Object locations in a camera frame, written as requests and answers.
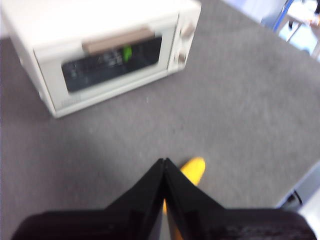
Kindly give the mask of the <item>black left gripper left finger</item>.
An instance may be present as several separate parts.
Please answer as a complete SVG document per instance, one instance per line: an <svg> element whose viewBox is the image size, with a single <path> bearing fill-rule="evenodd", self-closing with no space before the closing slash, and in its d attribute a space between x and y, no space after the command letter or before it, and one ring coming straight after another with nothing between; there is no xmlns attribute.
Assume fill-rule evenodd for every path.
<svg viewBox="0 0 320 240"><path fill-rule="evenodd" d="M150 169L119 198L108 205L102 240L158 240L162 225L165 160Z"/></svg>

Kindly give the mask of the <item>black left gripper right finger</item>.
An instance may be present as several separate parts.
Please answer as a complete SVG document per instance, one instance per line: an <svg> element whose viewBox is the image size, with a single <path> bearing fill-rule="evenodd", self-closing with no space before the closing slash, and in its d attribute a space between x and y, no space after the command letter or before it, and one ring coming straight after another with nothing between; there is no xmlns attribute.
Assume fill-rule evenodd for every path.
<svg viewBox="0 0 320 240"><path fill-rule="evenodd" d="M229 240L226 209L164 160L164 199L172 240Z"/></svg>

